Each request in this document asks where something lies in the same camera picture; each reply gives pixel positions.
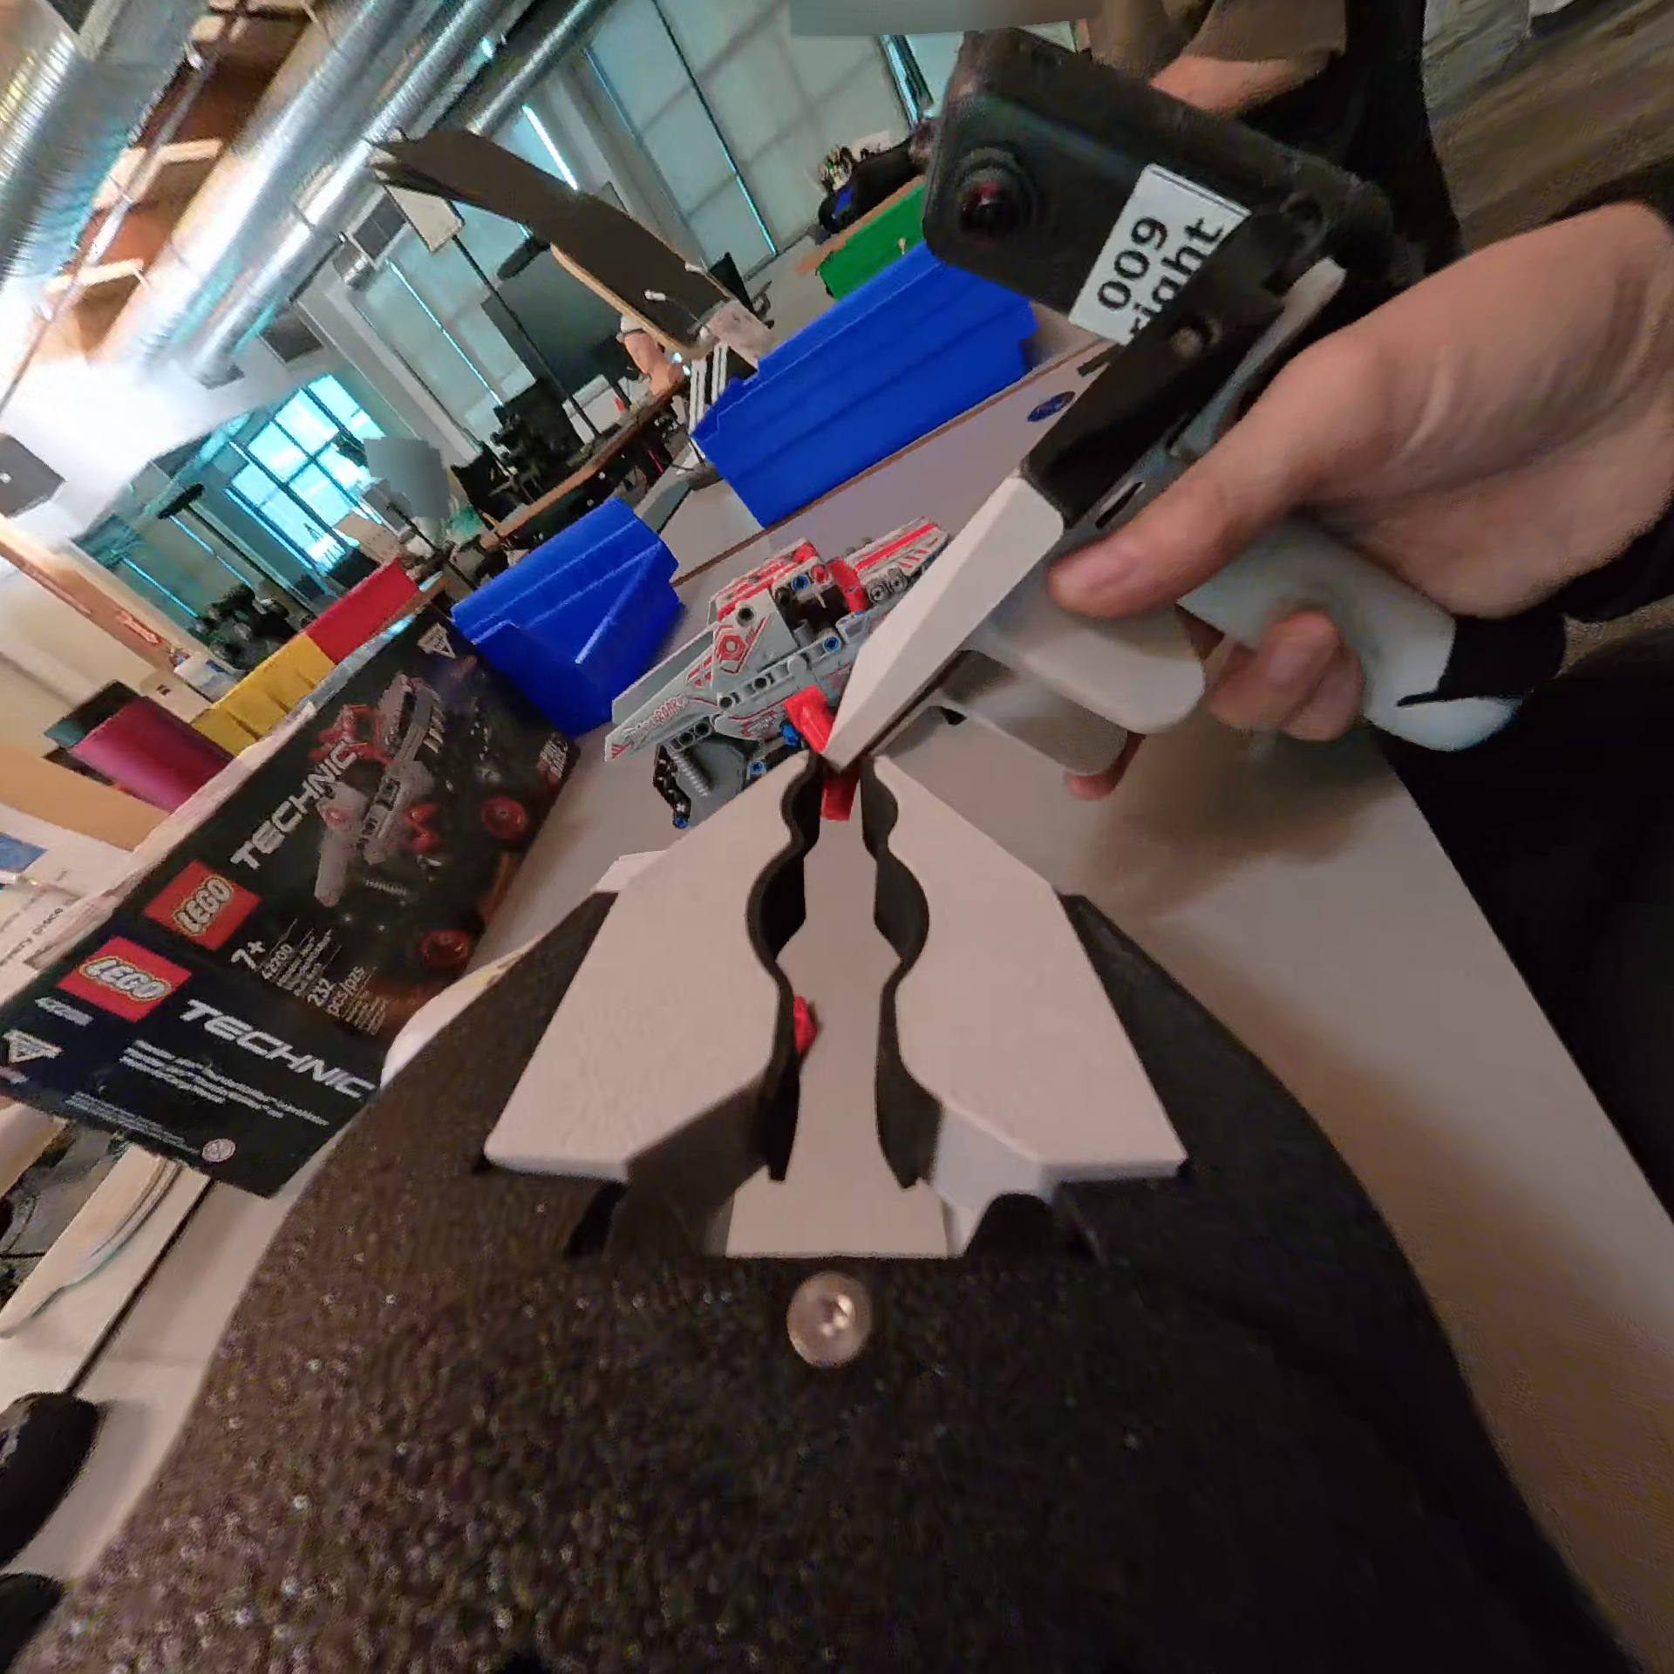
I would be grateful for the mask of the black toy tyre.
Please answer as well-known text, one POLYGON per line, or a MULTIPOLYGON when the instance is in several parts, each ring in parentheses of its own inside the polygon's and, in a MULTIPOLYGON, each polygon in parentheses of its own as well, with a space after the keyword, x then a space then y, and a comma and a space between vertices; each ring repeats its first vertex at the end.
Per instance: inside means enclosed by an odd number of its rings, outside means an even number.
POLYGON ((64 1598, 64 1584, 40 1574, 2 1574, 0 1594, 2 1669, 10 1669, 12 1661, 58 1608, 64 1598))
POLYGON ((100 1404, 74 1392, 30 1392, 4 1406, 2 1566, 10 1566, 54 1516, 84 1468, 100 1424, 100 1404))

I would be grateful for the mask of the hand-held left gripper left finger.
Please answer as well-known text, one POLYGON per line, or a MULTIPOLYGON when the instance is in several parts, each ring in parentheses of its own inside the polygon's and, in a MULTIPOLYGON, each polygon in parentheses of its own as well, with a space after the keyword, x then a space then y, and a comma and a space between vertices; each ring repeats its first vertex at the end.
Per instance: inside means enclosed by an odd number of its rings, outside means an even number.
POLYGON ((606 1183, 786 1179, 801 1054, 782 952, 817 840, 815 787, 752 787, 616 888, 487 1161, 606 1183))

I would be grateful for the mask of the instruction board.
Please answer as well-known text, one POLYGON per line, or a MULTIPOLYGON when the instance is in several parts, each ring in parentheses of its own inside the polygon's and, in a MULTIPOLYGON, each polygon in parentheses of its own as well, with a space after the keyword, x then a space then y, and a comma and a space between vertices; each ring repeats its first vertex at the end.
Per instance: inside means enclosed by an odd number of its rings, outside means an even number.
POLYGON ((770 324, 702 264, 602 197, 473 131, 431 131, 377 147, 381 185, 473 205, 542 241, 578 282, 666 350, 698 360, 730 348, 760 366, 774 348, 770 324))

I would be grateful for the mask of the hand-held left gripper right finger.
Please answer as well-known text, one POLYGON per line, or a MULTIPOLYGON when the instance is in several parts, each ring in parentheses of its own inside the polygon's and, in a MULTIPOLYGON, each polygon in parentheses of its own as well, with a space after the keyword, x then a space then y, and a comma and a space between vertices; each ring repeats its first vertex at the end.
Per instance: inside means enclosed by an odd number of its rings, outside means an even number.
POLYGON ((1172 1179, 1186 1143, 1144 1070, 1073 902, 893 761, 861 777, 881 994, 877 1135, 963 1253, 1005 1199, 1172 1179))

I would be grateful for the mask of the black office chair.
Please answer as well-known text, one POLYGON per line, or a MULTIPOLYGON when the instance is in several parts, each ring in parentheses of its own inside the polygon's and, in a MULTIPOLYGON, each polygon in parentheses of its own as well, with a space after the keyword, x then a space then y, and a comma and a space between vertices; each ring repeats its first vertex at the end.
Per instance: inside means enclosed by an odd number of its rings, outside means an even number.
POLYGON ((1375 185, 1431 274, 1463 243, 1425 97, 1425 3, 1346 1, 1342 11, 1346 43, 1306 87, 1310 111, 1294 141, 1375 185))

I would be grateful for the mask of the black toy set box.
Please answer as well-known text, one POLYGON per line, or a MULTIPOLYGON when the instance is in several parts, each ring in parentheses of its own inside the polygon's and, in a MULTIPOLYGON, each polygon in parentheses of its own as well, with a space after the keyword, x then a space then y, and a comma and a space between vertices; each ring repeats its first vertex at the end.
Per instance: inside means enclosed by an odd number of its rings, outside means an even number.
POLYGON ((469 968, 574 743, 425 609, 180 809, 4 1000, 4 1109, 273 1197, 469 968))

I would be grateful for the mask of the silver ventilation duct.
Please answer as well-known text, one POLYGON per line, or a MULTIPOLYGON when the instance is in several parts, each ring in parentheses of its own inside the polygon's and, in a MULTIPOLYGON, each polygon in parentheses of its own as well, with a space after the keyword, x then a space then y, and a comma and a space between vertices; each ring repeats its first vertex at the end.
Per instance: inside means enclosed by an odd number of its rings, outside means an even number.
POLYGON ((198 3, 2 3, 2 280, 68 258, 174 75, 198 3))
POLYGON ((311 280, 373 189, 389 141, 491 133, 604 3, 313 3, 281 63, 146 268, 108 356, 204 384, 311 280))

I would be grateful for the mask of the yellow plastic bin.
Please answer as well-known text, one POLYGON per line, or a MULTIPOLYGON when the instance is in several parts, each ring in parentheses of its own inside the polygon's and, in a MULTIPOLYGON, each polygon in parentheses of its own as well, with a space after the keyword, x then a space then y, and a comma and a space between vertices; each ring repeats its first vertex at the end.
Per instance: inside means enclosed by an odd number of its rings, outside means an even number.
POLYGON ((190 727, 236 757, 281 727, 335 669, 315 639, 299 633, 212 701, 190 727))

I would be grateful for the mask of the grey red toy truck model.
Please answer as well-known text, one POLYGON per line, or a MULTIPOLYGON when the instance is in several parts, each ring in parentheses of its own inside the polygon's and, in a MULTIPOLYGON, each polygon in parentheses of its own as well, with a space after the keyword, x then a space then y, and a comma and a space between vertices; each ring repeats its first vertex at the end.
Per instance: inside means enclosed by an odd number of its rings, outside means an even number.
POLYGON ((700 629, 618 695, 604 757, 646 755, 686 830, 803 749, 790 703, 835 709, 873 629, 949 543, 913 518, 827 557, 803 539, 730 579, 700 629))

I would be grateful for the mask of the person's right hand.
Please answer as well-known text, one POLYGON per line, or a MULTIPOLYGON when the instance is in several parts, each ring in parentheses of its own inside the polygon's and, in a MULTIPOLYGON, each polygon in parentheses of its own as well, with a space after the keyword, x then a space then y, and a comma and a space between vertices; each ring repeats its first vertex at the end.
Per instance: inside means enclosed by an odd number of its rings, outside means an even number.
POLYGON ((1644 175, 1308 346, 1051 591, 1146 613, 1308 514, 1453 615, 1611 621, 1670 601, 1670 486, 1670 181, 1644 175))

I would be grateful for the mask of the blue plastic bin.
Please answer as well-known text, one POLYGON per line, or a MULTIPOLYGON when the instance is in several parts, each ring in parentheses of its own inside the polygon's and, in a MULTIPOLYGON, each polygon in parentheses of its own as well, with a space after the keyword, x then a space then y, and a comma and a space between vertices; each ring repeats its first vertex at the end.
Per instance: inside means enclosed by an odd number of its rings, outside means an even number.
POLYGON ((1033 302, 919 243, 730 382, 692 438, 770 528, 1015 384, 1035 330, 1033 302))
POLYGON ((473 647, 562 733, 612 719, 684 615, 678 559, 618 498, 453 607, 473 647))

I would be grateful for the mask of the red plastic bin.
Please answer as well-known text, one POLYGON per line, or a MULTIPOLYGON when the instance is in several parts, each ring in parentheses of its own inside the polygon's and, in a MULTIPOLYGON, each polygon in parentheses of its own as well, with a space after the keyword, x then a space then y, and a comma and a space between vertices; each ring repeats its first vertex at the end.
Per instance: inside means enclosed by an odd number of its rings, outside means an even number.
POLYGON ((425 585, 401 563, 389 561, 329 603, 303 629, 303 637, 333 663, 345 663, 351 653, 425 603, 429 603, 425 585))

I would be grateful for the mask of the grey desk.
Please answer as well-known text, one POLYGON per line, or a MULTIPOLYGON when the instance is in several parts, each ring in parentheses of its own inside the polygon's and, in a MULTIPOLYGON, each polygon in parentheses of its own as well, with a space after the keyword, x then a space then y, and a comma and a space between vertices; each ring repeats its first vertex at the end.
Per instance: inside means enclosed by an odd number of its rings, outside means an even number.
MULTIPOLYGON (((674 838, 580 767, 489 950, 542 944, 327 1151, 261 1265, 192 1229, 192 1412, 16 1669, 1670 1669, 1670 1217, 1363 737, 1208 717, 1104 805, 975 725, 907 769, 1116 924, 1194 1149, 1096 1259, 923 1247, 873 1151, 861 824, 788 946, 823 1034, 742 1249, 566 1257, 586 1187, 475 1163, 554 930, 674 838)), ((110 1496, 112 1510, 94 1502, 110 1496)))

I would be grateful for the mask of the green plastic bin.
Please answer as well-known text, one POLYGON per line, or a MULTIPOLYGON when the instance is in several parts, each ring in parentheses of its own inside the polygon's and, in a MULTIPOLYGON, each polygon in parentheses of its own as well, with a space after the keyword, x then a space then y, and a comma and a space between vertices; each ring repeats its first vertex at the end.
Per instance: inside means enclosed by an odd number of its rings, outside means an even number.
POLYGON ((827 241, 813 266, 831 300, 843 300, 923 243, 927 179, 913 177, 889 199, 827 241))

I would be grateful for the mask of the magenta plastic bin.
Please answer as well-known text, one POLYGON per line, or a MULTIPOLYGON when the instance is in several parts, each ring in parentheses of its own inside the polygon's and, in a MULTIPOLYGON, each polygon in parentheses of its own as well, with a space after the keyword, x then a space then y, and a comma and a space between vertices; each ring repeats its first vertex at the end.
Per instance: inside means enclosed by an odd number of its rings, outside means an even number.
POLYGON ((48 725, 46 737, 124 793, 176 810, 234 755, 122 681, 102 685, 48 725))

